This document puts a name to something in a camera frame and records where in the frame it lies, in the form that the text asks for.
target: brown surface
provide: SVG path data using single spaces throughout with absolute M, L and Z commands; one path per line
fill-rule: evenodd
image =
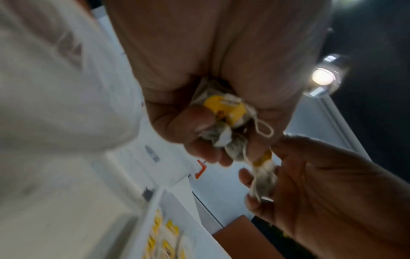
M 244 215 L 216 232 L 213 237 L 232 259 L 284 259 Z

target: white plastic bag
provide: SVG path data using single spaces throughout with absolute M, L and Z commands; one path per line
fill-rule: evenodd
M 138 133 L 137 84 L 74 0 L 0 0 L 0 149 L 98 151 Z

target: tea bag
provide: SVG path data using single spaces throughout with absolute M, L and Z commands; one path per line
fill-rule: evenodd
M 246 147 L 248 140 L 236 129 L 244 127 L 253 120 L 256 131 L 270 138 L 273 129 L 266 122 L 257 118 L 256 109 L 244 102 L 223 83 L 210 78 L 203 78 L 195 92 L 192 105 L 202 105 L 210 109 L 217 119 L 216 124 L 201 133 L 201 137 L 212 142 L 216 148 L 224 148 L 232 160 L 246 162 L 252 167 L 254 180 L 251 184 L 249 194 L 259 201 L 262 197 L 268 197 L 274 190 L 277 182 L 275 175 L 276 164 L 272 160 L 272 151 L 266 150 L 262 158 L 252 163 L 246 158 Z M 269 129 L 269 133 L 263 133 L 258 125 L 263 124 Z

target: white plastic container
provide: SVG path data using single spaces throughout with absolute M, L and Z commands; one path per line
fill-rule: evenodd
M 162 209 L 164 220 L 171 219 L 193 244 L 195 259 L 231 258 L 219 243 L 198 223 L 179 200 L 166 187 L 159 188 L 151 199 L 145 216 L 139 221 L 133 236 L 127 244 L 121 259 L 139 259 L 151 231 L 158 208 Z

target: orange clip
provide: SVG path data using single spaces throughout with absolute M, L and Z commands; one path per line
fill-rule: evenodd
M 199 173 L 195 174 L 195 179 L 198 179 L 199 177 L 201 177 L 201 175 L 205 172 L 206 170 L 206 165 L 201 161 L 201 160 L 197 160 L 198 163 L 201 165 L 201 170 L 199 171 Z

